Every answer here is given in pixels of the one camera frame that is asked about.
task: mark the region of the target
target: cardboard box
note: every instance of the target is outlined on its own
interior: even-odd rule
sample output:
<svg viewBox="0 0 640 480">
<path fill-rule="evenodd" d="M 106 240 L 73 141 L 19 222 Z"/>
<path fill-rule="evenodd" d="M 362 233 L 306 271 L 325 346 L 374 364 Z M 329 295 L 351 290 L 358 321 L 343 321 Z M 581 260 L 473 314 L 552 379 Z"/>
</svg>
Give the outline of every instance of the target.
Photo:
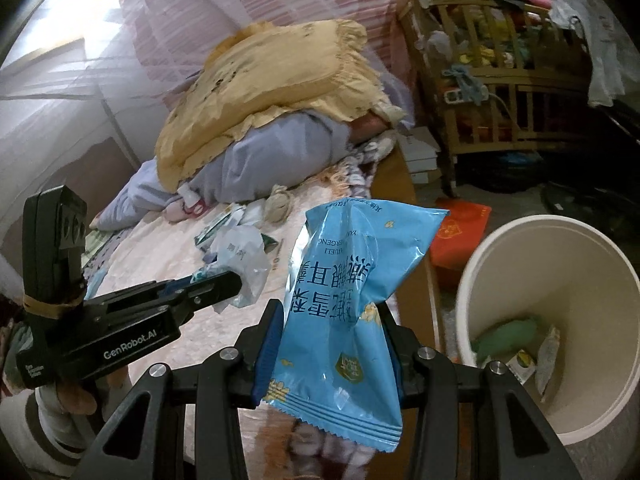
<svg viewBox="0 0 640 480">
<path fill-rule="evenodd" d="M 435 182 L 442 176 L 442 172 L 438 169 L 432 171 L 421 171 L 420 173 L 412 173 L 411 181 L 414 184 L 430 184 Z"/>
<path fill-rule="evenodd" d="M 435 158 L 420 158 L 419 160 L 408 160 L 406 166 L 411 174 L 434 171 L 438 169 L 438 161 Z"/>
<path fill-rule="evenodd" d="M 436 158 L 440 147 L 427 127 L 414 128 L 410 136 L 399 136 L 400 150 L 407 162 L 424 158 Z"/>
<path fill-rule="evenodd" d="M 436 207 L 449 209 L 429 252 L 440 287 L 455 290 L 471 254 L 480 244 L 491 208 L 451 198 L 439 198 Z"/>
</svg>

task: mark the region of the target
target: plastic snack packet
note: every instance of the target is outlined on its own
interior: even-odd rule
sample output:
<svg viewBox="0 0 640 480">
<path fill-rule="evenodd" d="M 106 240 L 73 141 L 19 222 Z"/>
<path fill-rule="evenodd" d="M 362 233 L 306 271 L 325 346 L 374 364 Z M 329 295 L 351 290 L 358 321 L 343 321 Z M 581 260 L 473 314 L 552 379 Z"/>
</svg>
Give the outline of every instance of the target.
<svg viewBox="0 0 640 480">
<path fill-rule="evenodd" d="M 265 400 L 382 451 L 402 433 L 396 377 L 376 303 L 420 262 L 447 211 L 345 198 L 306 212 L 302 257 Z"/>
<path fill-rule="evenodd" d="M 516 355 L 507 361 L 507 368 L 516 376 L 520 384 L 524 384 L 536 373 L 536 361 L 526 350 L 519 350 Z"/>
</svg>

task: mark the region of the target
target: white trash bin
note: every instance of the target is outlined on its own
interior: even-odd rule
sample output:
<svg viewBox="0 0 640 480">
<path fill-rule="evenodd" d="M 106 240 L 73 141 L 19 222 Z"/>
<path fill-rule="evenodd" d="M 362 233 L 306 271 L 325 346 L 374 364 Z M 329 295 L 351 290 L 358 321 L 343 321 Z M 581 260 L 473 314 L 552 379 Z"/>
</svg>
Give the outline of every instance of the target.
<svg viewBox="0 0 640 480">
<path fill-rule="evenodd" d="M 538 405 L 565 445 L 609 424 L 638 384 L 638 277 L 587 224 L 538 215 L 504 225 L 469 260 L 456 307 L 465 365 L 476 365 L 470 342 L 500 322 L 539 314 L 560 329 L 557 391 Z"/>
</svg>

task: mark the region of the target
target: bedsheet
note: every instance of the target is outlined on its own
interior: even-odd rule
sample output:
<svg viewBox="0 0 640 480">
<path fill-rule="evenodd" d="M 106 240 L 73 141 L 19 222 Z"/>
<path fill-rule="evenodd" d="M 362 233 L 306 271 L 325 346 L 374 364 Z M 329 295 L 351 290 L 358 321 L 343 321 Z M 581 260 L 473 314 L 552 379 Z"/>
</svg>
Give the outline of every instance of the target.
<svg viewBox="0 0 640 480">
<path fill-rule="evenodd" d="M 305 211 L 335 197 L 332 186 L 318 179 L 303 183 L 292 194 L 295 207 L 287 222 L 263 229 L 279 240 L 280 246 L 269 254 L 273 267 L 257 303 L 242 309 L 228 307 L 221 314 L 212 308 L 197 312 L 182 327 L 180 339 L 129 365 L 133 382 L 156 362 L 165 362 L 171 368 L 202 362 L 220 348 L 232 345 L 244 327 L 258 323 L 270 298 L 283 300 L 288 258 L 304 225 Z M 191 274 L 202 265 L 202 253 L 194 246 L 193 237 L 221 208 L 217 206 L 202 218 L 179 224 L 169 224 L 161 214 L 148 213 L 114 251 L 98 295 L 150 280 Z M 289 475 L 287 446 L 295 420 L 265 404 L 253 411 L 239 410 L 239 420 L 249 478 L 281 480 Z M 194 457 L 193 435 L 194 407 L 188 406 L 185 454 L 190 458 Z"/>
</svg>

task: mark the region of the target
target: green object in bin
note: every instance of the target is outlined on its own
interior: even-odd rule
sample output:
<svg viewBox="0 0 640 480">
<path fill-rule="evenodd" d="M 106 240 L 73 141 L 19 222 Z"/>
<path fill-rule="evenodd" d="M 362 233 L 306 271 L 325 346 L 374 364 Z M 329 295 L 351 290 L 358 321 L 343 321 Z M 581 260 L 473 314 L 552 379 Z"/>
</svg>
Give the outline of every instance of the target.
<svg viewBox="0 0 640 480">
<path fill-rule="evenodd" d="M 477 354 L 476 363 L 483 363 L 489 356 L 517 352 L 533 341 L 538 330 L 540 318 L 515 319 L 484 332 L 471 343 L 471 349 Z"/>
</svg>

